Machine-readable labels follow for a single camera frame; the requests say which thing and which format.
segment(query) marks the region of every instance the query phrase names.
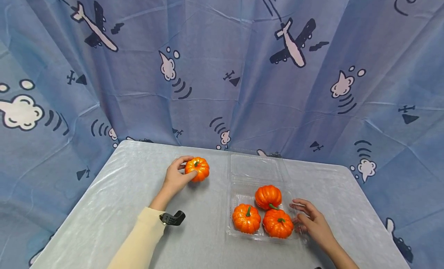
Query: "artificial pumpkin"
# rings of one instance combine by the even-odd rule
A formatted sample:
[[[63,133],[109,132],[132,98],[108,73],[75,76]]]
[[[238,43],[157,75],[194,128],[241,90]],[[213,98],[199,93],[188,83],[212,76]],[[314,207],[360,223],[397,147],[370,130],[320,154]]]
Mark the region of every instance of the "artificial pumpkin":
[[[273,185],[259,187],[254,197],[258,207],[264,210],[278,210],[278,206],[282,203],[281,191]]]
[[[257,208],[251,205],[240,204],[233,212],[234,227],[246,234],[254,234],[261,225],[261,216]]]
[[[262,221],[265,231],[271,237],[286,239],[293,232],[293,222],[283,210],[269,210]]]
[[[195,157],[185,164],[185,173],[197,171],[197,176],[192,179],[192,182],[201,182],[210,175],[210,166],[202,157]]]

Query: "plastic container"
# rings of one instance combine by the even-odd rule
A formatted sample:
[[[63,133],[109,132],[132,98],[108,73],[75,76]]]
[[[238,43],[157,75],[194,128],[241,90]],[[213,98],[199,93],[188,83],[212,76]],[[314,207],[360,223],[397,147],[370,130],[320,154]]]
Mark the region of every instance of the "plastic container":
[[[254,201],[254,194],[257,189],[264,185],[277,187],[281,191],[283,199],[278,208],[284,210],[290,217],[296,217],[299,211],[290,208],[289,204],[292,199],[297,197],[292,193],[291,184],[288,181],[289,176],[282,159],[231,153],[228,172],[230,190],[228,192],[227,224],[225,228],[228,235],[284,244],[292,243],[295,239],[300,239],[303,243],[308,242],[305,234],[295,231],[298,229],[297,225],[295,225],[295,230],[287,239],[269,237],[262,222],[260,228],[254,234],[245,234],[234,228],[233,211],[235,207],[242,203],[256,207],[261,218],[264,218],[265,211],[259,208]]]

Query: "blue curtain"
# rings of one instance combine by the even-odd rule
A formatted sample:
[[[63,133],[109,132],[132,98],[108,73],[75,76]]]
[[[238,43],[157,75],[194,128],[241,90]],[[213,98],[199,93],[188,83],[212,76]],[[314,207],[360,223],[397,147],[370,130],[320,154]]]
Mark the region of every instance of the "blue curtain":
[[[0,0],[0,268],[126,139],[346,166],[410,266],[444,268],[443,3]]]

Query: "black wrist device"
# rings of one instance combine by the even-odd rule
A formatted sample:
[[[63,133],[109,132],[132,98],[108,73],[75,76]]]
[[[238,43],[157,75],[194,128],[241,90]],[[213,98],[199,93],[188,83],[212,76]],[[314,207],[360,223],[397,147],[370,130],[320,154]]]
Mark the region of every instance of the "black wrist device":
[[[183,220],[185,219],[185,213],[183,213],[182,211],[178,211],[176,212],[176,214],[174,214],[174,216],[172,216],[171,214],[168,213],[164,213],[161,214],[159,216],[160,220],[162,221],[162,223],[167,224],[167,225],[180,225]]]

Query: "beige sleeve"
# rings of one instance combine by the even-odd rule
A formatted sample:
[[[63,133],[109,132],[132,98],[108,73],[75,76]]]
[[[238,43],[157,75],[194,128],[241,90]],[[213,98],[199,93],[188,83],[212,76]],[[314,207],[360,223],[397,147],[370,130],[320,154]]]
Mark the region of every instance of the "beige sleeve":
[[[145,207],[136,225],[114,255],[108,269],[146,269],[154,248],[163,236],[165,225],[159,219],[164,211]]]

